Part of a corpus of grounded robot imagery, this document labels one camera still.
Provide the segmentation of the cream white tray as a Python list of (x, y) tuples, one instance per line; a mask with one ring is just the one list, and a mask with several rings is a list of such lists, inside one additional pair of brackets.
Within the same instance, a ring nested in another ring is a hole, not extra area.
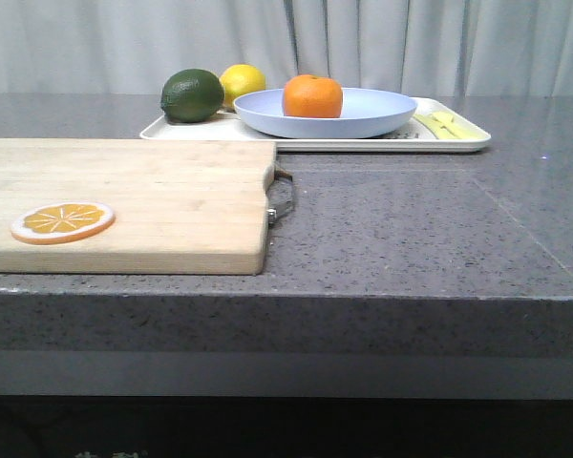
[[(461, 114), (441, 102), (419, 97), (412, 120), (403, 127), (375, 138), (367, 139), (290, 139), (257, 132), (246, 126), (237, 114), (220, 111), (211, 120), (197, 124), (173, 124), (163, 116), (144, 128), (139, 136), (146, 140), (229, 140), (272, 141), (281, 153), (430, 153), (465, 154), (487, 147), (491, 135)], [(442, 112), (453, 123), (467, 131), (467, 138), (439, 139), (418, 119), (430, 118)]]

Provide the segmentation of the grey white curtain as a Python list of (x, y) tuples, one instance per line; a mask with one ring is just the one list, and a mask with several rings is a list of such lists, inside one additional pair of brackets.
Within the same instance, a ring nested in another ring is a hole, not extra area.
[(0, 93), (155, 94), (245, 63), (413, 95), (573, 95), (573, 1), (0, 1)]

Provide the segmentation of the orange slice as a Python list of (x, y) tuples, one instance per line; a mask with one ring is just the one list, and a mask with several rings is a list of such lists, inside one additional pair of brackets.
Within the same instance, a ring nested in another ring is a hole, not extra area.
[(116, 220), (113, 209), (92, 201), (52, 203), (27, 211), (11, 224), (11, 235), (22, 242), (51, 245), (94, 236)]

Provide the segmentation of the green lime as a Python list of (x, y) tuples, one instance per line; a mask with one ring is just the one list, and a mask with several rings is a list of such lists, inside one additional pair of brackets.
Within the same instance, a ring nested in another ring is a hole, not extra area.
[(173, 121), (202, 122), (223, 104), (224, 89), (219, 78), (204, 69), (185, 69), (164, 83), (160, 107)]

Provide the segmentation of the orange fruit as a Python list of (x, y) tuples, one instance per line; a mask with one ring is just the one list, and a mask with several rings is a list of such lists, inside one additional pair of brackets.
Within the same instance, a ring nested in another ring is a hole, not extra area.
[(314, 74), (291, 78), (283, 89), (284, 115), (338, 118), (343, 108), (343, 89), (334, 79)]

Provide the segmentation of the wooden cutting board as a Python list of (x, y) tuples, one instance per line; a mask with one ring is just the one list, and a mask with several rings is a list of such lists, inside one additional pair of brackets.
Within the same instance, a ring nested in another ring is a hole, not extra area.
[[(261, 272), (270, 141), (0, 138), (0, 272)], [(34, 245), (11, 225), (35, 208), (90, 201), (115, 222), (73, 242)]]

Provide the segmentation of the yellow lemon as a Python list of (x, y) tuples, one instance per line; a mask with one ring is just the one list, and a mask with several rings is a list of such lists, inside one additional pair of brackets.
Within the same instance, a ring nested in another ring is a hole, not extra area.
[(257, 67), (248, 64), (236, 64), (227, 68), (219, 78), (223, 90), (223, 105), (234, 110), (236, 98), (266, 89), (265, 75)]

